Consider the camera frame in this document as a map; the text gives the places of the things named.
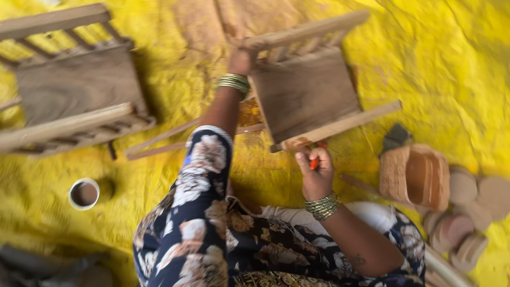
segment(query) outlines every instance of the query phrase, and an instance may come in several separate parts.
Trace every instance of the woman's right hand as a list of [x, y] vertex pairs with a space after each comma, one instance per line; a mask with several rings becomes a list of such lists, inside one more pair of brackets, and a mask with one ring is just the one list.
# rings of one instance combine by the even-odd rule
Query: woman's right hand
[[[312, 170], [310, 162], [316, 158], [319, 158], [319, 165]], [[296, 153], [296, 161], [303, 174], [303, 196], [307, 201], [319, 200], [333, 192], [335, 168], [325, 149], [301, 149]]]

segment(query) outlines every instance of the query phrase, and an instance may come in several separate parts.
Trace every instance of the fingers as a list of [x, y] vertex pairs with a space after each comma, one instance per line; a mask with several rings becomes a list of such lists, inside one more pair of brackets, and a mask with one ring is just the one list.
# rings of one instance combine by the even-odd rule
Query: fingers
[[319, 167], [321, 169], [332, 169], [333, 168], [333, 161], [331, 160], [331, 156], [325, 149], [318, 148], [318, 149], [312, 150], [312, 152], [310, 153], [309, 159], [314, 160], [317, 157], [319, 158], [319, 161], [320, 161]]
[[309, 174], [312, 170], [310, 169], [310, 162], [308, 157], [302, 152], [296, 153], [296, 162], [303, 175]]

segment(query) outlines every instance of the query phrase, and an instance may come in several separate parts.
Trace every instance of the yellow tarpaulin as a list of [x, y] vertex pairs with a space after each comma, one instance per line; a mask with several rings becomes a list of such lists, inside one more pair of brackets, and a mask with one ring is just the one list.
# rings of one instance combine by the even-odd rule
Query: yellow tarpaulin
[[[0, 19], [94, 2], [62, 0], [62, 5], [46, 7], [36, 0], [0, 0]], [[337, 173], [376, 186], [383, 136], [400, 122], [413, 132], [416, 142], [441, 151], [451, 164], [474, 173], [510, 177], [508, 2], [109, 0], [106, 5], [113, 15], [112, 25], [136, 43], [134, 62], [147, 102], [160, 123], [150, 131], [116, 140], [119, 154], [206, 110], [214, 95], [213, 83], [225, 71], [229, 37], [279, 31], [369, 9], [370, 19], [343, 43], [346, 61], [357, 71], [364, 109], [400, 99], [403, 110], [332, 137], [328, 149]], [[96, 41], [105, 37], [94, 26], [84, 33]], [[23, 53], [12, 42], [0, 43], [4, 56], [21, 57]], [[14, 75], [0, 68], [0, 100], [16, 95]], [[244, 104], [240, 123], [248, 126], [258, 120], [256, 104]], [[1, 128], [22, 124], [20, 107], [0, 113]], [[189, 133], [159, 145], [185, 140]], [[293, 155], [270, 154], [269, 145], [266, 131], [236, 137], [234, 187], [261, 205], [303, 206], [301, 177]], [[123, 285], [134, 286], [134, 229], [167, 192], [183, 158], [184, 150], [177, 150], [133, 162], [121, 156], [112, 162], [105, 145], [43, 159], [2, 156], [0, 241], [67, 256], [106, 251], [112, 255], [109, 267], [116, 277]], [[72, 209], [67, 191], [84, 177], [112, 180], [113, 199], [89, 211]], [[347, 202], [376, 200], [338, 178], [334, 190]], [[417, 213], [406, 213], [419, 224]], [[484, 287], [507, 286], [510, 219], [492, 224], [486, 235], [489, 246], [469, 277]]]

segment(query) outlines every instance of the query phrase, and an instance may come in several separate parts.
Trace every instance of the bangle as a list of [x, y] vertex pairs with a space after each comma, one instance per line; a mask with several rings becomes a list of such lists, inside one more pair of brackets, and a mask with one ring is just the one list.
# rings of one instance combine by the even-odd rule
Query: bangle
[[315, 201], [305, 201], [304, 206], [308, 212], [313, 214], [314, 218], [318, 221], [325, 220], [337, 211], [342, 201], [338, 198], [335, 192], [325, 198]]
[[241, 93], [243, 93], [243, 98], [241, 100], [244, 100], [250, 91], [250, 84], [248, 84], [248, 79], [245, 76], [238, 74], [227, 73], [223, 75], [223, 77], [218, 80], [216, 85], [216, 88], [219, 87], [231, 87], [238, 89]]

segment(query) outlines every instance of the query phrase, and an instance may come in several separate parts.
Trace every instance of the floral print dress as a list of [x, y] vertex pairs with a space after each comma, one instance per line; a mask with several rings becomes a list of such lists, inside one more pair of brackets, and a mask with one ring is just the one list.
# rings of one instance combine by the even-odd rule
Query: floral print dress
[[423, 240], [396, 209], [396, 224], [384, 235], [405, 256], [404, 264], [381, 277], [361, 276], [331, 237], [252, 214], [225, 196], [232, 160], [225, 131], [198, 127], [186, 146], [176, 182], [135, 231], [142, 287], [424, 286]]

